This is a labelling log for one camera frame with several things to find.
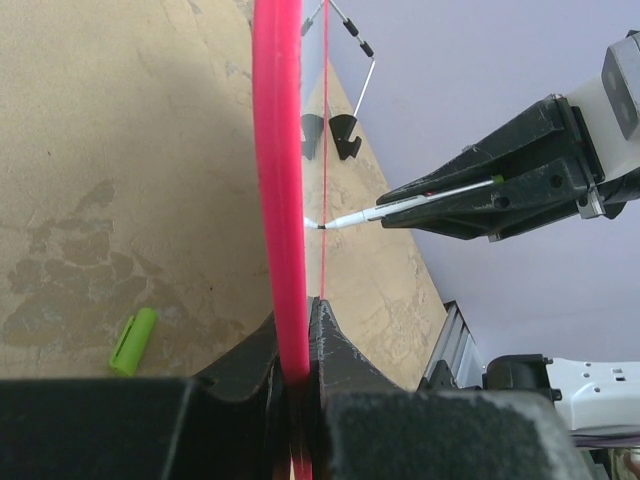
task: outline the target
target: black clamp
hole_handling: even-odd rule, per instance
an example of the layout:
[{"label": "black clamp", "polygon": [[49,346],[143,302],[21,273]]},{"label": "black clamp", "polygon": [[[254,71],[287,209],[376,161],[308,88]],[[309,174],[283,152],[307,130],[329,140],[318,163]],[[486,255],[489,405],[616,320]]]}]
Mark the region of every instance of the black clamp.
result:
[{"label": "black clamp", "polygon": [[362,145],[362,138],[360,137],[356,137],[353,141],[349,140],[357,122],[358,119],[348,113],[336,115],[329,119],[331,135],[338,150],[338,157],[342,161],[349,157],[355,158]]}]

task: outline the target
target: gray wall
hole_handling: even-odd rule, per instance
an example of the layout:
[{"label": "gray wall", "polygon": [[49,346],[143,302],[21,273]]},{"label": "gray wall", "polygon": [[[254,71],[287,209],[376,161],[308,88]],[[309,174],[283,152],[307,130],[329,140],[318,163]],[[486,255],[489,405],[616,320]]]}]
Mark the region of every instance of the gray wall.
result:
[{"label": "gray wall", "polygon": [[[640,29],[637,0],[339,6],[379,62],[359,117],[392,187],[597,75],[606,47]],[[366,57],[331,21],[331,60],[355,103]],[[459,302],[486,359],[640,360],[639,237],[640,201],[613,222],[572,218],[497,244],[415,232],[442,299]]]}]

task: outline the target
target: green marker cap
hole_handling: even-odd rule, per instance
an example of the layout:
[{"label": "green marker cap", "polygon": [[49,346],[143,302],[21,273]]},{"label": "green marker cap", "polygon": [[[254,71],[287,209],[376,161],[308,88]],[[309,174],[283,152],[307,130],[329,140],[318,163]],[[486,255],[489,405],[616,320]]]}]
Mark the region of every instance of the green marker cap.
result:
[{"label": "green marker cap", "polygon": [[114,373],[133,377],[157,318],[152,308],[141,308],[137,315],[129,318],[109,360]]}]

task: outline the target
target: stained surface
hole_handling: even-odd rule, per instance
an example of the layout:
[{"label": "stained surface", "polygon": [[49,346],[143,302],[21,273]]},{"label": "stained surface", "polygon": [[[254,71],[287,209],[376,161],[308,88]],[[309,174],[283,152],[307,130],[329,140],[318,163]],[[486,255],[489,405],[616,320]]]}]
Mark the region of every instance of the stained surface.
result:
[{"label": "stained surface", "polygon": [[[251,10],[5,2],[1,377],[108,374],[140,306],[159,312],[140,374],[190,374],[266,317]],[[343,165],[334,208],[386,188],[370,150]],[[329,241],[328,298],[374,364],[417,384],[442,324],[435,290],[408,232],[352,232]]]}]

